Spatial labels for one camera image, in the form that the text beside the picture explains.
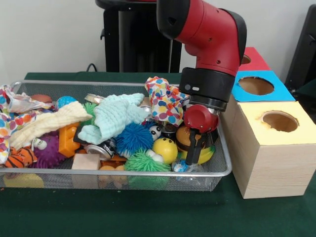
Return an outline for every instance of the blue square panel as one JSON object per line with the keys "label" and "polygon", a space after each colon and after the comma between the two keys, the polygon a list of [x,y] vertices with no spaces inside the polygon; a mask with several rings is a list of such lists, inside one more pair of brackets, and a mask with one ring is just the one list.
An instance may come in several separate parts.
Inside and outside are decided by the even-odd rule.
{"label": "blue square panel", "polygon": [[273,71],[241,71],[232,94],[239,102],[295,101]]}

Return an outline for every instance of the metal basket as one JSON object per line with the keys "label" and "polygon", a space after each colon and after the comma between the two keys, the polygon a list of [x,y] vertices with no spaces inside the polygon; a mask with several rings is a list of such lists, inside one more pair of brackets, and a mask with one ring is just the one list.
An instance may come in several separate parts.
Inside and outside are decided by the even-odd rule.
{"label": "metal basket", "polygon": [[[84,103],[88,93],[147,94],[139,83],[22,81],[12,85],[15,93],[46,94],[53,100],[69,95]],[[203,164],[205,172],[132,172],[104,170],[71,170],[73,160],[67,159],[55,169],[1,168],[0,187],[50,189],[139,189],[165,191],[212,191],[223,176],[230,174],[232,164],[221,125],[218,127],[216,152]]]}

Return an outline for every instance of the purple spiky ball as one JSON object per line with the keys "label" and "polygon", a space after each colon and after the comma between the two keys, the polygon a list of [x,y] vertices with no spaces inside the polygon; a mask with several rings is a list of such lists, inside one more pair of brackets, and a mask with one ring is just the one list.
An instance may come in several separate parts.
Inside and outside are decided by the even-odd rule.
{"label": "purple spiky ball", "polygon": [[30,168],[50,169],[58,166],[66,157],[58,152],[59,137],[58,134],[45,134],[40,137],[41,140],[47,143],[44,150],[34,148],[34,154],[38,158],[36,163],[30,165]]}

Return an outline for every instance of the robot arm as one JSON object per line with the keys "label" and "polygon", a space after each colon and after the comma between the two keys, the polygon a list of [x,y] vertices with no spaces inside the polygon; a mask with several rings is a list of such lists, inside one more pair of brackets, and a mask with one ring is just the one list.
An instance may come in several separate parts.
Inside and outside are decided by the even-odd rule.
{"label": "robot arm", "polygon": [[[169,39],[185,44],[197,57],[196,68],[184,68],[179,89],[190,95],[184,123],[191,130],[187,164],[197,163],[205,134],[216,129],[241,65],[247,29],[238,14],[203,0],[157,0],[157,24]],[[195,134],[201,133],[201,141]]]}

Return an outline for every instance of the white wall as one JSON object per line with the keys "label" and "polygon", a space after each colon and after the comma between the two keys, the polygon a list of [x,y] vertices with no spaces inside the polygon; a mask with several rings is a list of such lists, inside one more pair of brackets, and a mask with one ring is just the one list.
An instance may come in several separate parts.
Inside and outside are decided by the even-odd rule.
{"label": "white wall", "polygon": [[[256,47],[285,79],[308,7],[315,0],[207,0],[239,13]],[[27,72],[105,70],[103,10],[94,0],[0,0],[0,84]],[[182,54],[181,68],[195,65]]]}

